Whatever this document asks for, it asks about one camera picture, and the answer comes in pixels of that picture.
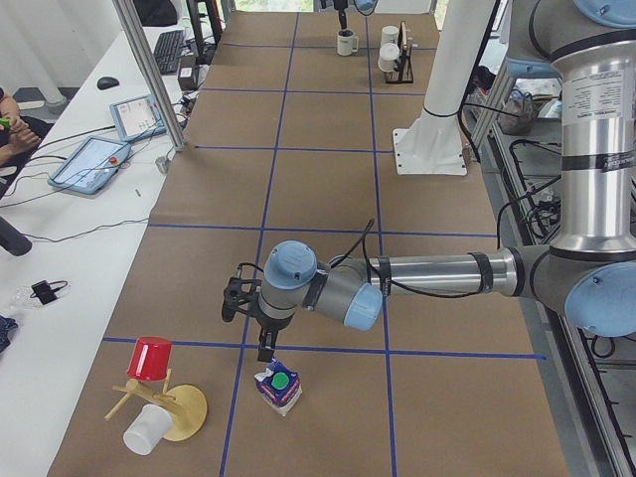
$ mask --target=tablet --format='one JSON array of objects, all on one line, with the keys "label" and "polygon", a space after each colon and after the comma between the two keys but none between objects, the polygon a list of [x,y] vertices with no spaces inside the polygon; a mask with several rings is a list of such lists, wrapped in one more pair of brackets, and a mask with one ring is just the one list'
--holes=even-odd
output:
[{"label": "tablet", "polygon": [[53,173],[48,182],[65,191],[95,194],[128,159],[130,149],[127,142],[98,136],[88,137]]},{"label": "tablet", "polygon": [[111,104],[110,112],[122,141],[134,142],[166,130],[152,94]]}]

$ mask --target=green cap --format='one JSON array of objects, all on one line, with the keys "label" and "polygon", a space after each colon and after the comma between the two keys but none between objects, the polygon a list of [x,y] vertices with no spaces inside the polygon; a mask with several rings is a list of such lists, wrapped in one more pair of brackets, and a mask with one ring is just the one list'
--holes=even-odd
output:
[{"label": "green cap", "polygon": [[284,373],[276,373],[271,377],[271,385],[275,390],[284,390],[289,384],[289,377]]}]

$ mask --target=white mug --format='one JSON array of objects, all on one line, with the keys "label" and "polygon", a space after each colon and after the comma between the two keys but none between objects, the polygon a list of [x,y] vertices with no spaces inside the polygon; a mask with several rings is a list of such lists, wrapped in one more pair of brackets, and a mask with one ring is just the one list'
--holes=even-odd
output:
[{"label": "white mug", "polygon": [[341,30],[338,32],[338,55],[348,57],[352,53],[358,52],[359,39],[351,30]]},{"label": "white mug", "polygon": [[399,58],[399,46],[395,43],[385,43],[380,47],[378,68],[385,73],[395,71],[396,60]]},{"label": "white mug", "polygon": [[135,454],[148,455],[172,424],[170,412],[156,404],[147,404],[123,433],[123,442]]},{"label": "white mug", "polygon": [[382,37],[380,39],[380,46],[385,43],[398,44],[399,28],[393,25],[386,25],[382,28]]}]

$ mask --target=plastic bag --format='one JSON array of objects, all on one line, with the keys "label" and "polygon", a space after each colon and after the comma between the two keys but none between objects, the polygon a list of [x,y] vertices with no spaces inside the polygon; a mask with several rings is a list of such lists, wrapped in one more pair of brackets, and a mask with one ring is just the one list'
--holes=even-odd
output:
[{"label": "plastic bag", "polygon": [[514,116],[499,115],[499,125],[504,134],[519,136],[530,132],[537,114],[533,105],[533,96],[529,92],[513,89],[503,110],[515,114]]}]

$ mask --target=white table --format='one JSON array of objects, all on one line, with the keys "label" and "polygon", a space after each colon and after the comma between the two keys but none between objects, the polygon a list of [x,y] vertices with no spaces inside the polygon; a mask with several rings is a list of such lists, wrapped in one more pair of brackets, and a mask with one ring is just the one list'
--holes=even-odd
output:
[{"label": "white table", "polygon": [[[146,29],[150,45],[166,29]],[[120,86],[98,90],[102,76]],[[176,76],[165,76],[172,102],[181,97]],[[120,33],[69,104],[45,142],[112,124],[108,106],[148,93],[123,33]],[[114,130],[95,133],[116,138]],[[68,156],[85,136],[36,154]],[[58,239],[99,225],[148,217],[164,176],[155,159],[171,150],[167,135],[142,140],[130,167],[120,170],[94,198],[60,192],[0,209],[0,216],[33,236]],[[59,161],[42,159],[21,176],[54,172]],[[47,177],[24,179],[0,206],[52,192]],[[126,225],[61,243],[34,242],[30,252],[13,256],[0,249],[0,312],[18,287],[67,280],[68,294],[37,310],[20,311],[19,329],[0,354],[0,476],[46,475],[62,442],[104,329],[145,230]]]}]

